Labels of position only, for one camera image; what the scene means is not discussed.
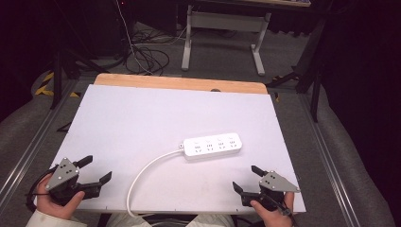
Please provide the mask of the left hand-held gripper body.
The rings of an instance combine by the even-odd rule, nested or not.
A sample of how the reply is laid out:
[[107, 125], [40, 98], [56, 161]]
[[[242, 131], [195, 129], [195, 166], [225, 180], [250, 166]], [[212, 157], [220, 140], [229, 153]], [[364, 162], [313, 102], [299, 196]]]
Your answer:
[[100, 195], [102, 184], [100, 182], [79, 183], [80, 168], [75, 167], [73, 163], [64, 157], [45, 185], [50, 198], [58, 205], [66, 205], [78, 192], [85, 193], [85, 200], [97, 198]]

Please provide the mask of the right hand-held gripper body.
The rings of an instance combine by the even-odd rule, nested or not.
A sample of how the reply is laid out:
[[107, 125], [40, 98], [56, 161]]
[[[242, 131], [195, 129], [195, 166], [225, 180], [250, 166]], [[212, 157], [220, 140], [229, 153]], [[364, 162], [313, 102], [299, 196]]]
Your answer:
[[258, 182], [259, 192], [253, 193], [243, 190], [242, 195], [240, 195], [242, 205], [251, 207], [251, 201], [258, 201], [265, 209], [271, 212], [276, 210], [288, 212], [288, 209], [284, 206], [285, 193], [300, 193], [301, 189], [277, 172], [273, 170], [267, 172], [268, 174], [261, 177]]

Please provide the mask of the white power strip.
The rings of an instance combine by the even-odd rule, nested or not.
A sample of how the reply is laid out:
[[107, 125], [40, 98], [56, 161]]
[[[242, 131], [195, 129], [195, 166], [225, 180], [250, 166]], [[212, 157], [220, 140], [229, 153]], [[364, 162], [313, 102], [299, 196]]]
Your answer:
[[242, 141], [237, 133], [223, 133], [184, 139], [182, 149], [186, 160], [197, 160], [238, 153]]

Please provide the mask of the person's right hand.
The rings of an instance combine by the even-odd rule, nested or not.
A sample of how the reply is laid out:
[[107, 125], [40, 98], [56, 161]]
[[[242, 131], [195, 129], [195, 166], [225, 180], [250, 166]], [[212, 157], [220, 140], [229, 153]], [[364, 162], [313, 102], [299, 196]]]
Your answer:
[[[294, 193], [287, 192], [284, 196], [284, 206], [293, 211]], [[263, 219], [265, 227], [293, 227], [293, 221], [290, 216], [284, 216], [280, 211], [269, 211], [265, 209], [258, 201], [251, 201], [251, 206]]]

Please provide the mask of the person's left sleeve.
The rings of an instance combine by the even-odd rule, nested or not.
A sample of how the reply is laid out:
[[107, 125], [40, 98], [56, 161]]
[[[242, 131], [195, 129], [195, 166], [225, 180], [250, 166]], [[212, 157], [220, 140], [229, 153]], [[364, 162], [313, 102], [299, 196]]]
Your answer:
[[56, 218], [36, 210], [26, 227], [87, 227], [87, 225], [75, 220]]

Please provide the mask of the white board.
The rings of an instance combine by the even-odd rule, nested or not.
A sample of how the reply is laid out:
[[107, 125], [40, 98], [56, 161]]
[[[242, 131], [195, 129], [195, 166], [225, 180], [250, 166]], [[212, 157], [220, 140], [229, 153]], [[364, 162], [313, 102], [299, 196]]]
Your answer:
[[[184, 139], [229, 132], [242, 141], [238, 153], [179, 152]], [[91, 85], [54, 161], [87, 155], [81, 183], [113, 173], [98, 198], [81, 203], [91, 211], [246, 214], [232, 182], [258, 191], [251, 166], [297, 181], [268, 95]]]

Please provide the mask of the person's legs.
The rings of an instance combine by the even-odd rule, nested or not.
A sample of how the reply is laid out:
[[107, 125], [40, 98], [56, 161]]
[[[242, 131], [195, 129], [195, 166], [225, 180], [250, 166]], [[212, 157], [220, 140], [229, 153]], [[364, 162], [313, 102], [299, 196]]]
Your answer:
[[112, 215], [106, 227], [235, 227], [230, 215], [197, 215], [190, 220]]

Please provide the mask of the yellow black floor tape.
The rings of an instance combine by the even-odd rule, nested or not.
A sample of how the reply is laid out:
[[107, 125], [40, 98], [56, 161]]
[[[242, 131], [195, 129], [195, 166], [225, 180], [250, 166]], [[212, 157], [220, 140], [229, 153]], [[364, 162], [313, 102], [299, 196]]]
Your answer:
[[48, 86], [50, 84], [50, 81], [54, 78], [54, 73], [49, 72], [44, 79], [42, 80], [39, 88], [35, 91], [34, 95], [35, 96], [53, 96], [54, 91], [53, 90], [48, 90]]

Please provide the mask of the black tripod stand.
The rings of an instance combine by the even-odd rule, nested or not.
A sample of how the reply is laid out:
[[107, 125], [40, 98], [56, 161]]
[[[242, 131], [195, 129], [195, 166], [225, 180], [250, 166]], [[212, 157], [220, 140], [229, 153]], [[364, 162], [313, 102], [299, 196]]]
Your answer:
[[54, 19], [51, 19], [53, 72], [54, 72], [54, 96], [51, 110], [61, 105], [65, 94], [62, 90], [62, 73], [68, 79], [80, 77], [80, 66], [82, 63], [91, 71], [97, 73], [108, 73], [105, 66], [94, 62], [98, 59], [91, 48], [91, 29], [88, 26], [82, 6], [93, 0], [49, 0], [54, 7]]
[[295, 91], [298, 94], [305, 94], [309, 88], [312, 88], [309, 112], [315, 122], [318, 121], [317, 111], [322, 81], [322, 76], [320, 74], [322, 57], [319, 48], [322, 46], [321, 36], [324, 32], [325, 24], [325, 19], [319, 20], [314, 30], [311, 32], [305, 49], [298, 63], [294, 66], [293, 71], [281, 78], [277, 77], [267, 84], [268, 88], [275, 88], [292, 79], [298, 78], [298, 83], [295, 85]]

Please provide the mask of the wooden table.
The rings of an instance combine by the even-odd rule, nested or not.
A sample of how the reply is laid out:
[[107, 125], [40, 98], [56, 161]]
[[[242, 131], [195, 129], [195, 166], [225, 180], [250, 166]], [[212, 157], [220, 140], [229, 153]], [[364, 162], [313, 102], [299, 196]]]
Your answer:
[[218, 79], [187, 79], [174, 77], [155, 77], [121, 74], [99, 74], [95, 85], [112, 85], [124, 87], [145, 87], [160, 89], [181, 89], [195, 91], [220, 91], [225, 93], [245, 93], [267, 95], [263, 83], [231, 81]]

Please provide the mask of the white metal desk frame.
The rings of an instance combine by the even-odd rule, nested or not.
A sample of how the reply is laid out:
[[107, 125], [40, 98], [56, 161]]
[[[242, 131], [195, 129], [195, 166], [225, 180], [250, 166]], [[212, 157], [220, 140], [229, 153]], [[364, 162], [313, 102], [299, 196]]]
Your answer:
[[224, 37], [235, 35], [237, 32], [251, 32], [258, 35], [250, 50], [253, 62], [260, 77], [266, 75], [265, 68], [260, 56], [260, 48], [264, 42], [265, 35], [270, 23], [271, 14], [266, 12], [264, 16], [237, 15], [228, 13], [216, 13], [199, 11], [194, 5], [189, 5], [186, 10], [185, 43], [183, 47], [182, 70], [189, 69], [191, 48], [192, 48], [192, 29], [197, 31], [211, 30], [213, 32], [228, 32]]

